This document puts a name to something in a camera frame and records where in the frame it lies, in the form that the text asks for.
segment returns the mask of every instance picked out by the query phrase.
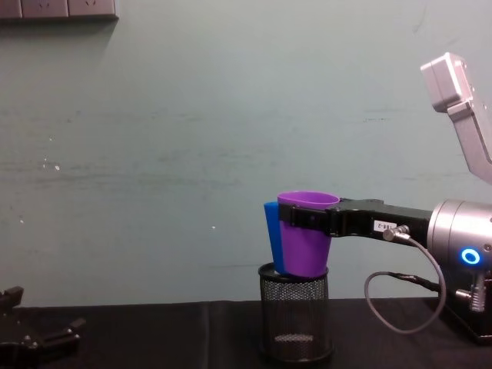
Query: robotic arm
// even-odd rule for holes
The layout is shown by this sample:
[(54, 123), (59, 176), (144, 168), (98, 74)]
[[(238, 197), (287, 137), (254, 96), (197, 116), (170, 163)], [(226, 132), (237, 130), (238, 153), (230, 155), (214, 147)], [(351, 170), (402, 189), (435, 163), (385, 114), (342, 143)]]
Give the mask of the robotic arm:
[[(446, 53), (422, 66), (421, 71), (434, 109), (447, 113), (454, 123), (470, 172), (492, 185), (492, 125), (487, 106), (477, 102), (465, 61)], [(492, 291), (487, 290), (492, 271), (491, 204), (446, 200), (434, 211), (425, 211), (379, 200), (342, 199), (324, 211), (286, 204), (280, 204), (279, 209), (280, 220), (332, 237), (359, 236), (421, 245), (446, 274), (450, 311), (476, 339), (492, 343), (492, 306), (488, 306)], [(440, 291), (441, 296), (446, 294), (436, 284), (403, 275), (392, 276)]]

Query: plastic cup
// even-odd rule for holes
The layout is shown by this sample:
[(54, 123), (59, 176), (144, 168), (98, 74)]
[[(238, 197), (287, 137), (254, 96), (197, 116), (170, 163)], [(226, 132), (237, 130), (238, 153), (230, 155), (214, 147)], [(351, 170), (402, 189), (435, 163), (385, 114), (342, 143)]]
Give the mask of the plastic cup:
[[(316, 191), (291, 191), (278, 195), (279, 204), (323, 210), (340, 202), (334, 194)], [(292, 227), (281, 221), (282, 254), (287, 273), (315, 278), (326, 272), (331, 237), (320, 231)]]
[(270, 238), (275, 270), (280, 274), (285, 274), (280, 221), (278, 220), (278, 203), (274, 201), (264, 204), (264, 214), (267, 218), (268, 237)]

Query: purple cup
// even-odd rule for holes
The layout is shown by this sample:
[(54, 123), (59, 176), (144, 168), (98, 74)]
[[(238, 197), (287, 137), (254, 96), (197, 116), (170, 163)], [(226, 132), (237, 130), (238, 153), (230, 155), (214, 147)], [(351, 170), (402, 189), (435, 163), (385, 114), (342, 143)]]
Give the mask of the purple cup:
[[(340, 202), (334, 194), (316, 191), (283, 192), (277, 196), (279, 204), (323, 210)], [(326, 272), (331, 237), (320, 231), (292, 227), (281, 221), (284, 268), (289, 274), (315, 278)]]

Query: black tablecloth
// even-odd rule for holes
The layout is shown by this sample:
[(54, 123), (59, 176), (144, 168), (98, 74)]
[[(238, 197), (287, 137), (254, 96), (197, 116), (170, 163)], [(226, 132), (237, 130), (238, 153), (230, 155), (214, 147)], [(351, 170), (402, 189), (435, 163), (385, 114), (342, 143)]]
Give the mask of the black tablecloth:
[[(416, 326), (431, 315), (421, 299), (378, 300), (376, 305), (399, 327)], [(443, 321), (402, 336), (384, 327), (363, 300), (333, 300), (330, 306), (336, 348), (321, 367), (492, 368), (492, 347), (477, 346)], [(47, 369), (271, 367), (258, 353), (259, 302), (29, 308), (21, 314), (40, 330), (63, 327), (77, 317), (88, 322), (78, 356), (46, 365)]]

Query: blue cup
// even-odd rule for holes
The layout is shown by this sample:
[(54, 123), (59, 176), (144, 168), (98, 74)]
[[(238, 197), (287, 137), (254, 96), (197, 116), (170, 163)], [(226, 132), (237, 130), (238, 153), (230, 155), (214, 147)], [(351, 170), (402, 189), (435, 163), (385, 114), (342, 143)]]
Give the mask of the blue cup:
[(275, 270), (280, 274), (286, 274), (280, 221), (278, 220), (278, 202), (274, 201), (264, 204), (264, 214), (267, 217), (268, 236), (270, 237), (271, 254), (274, 258)]

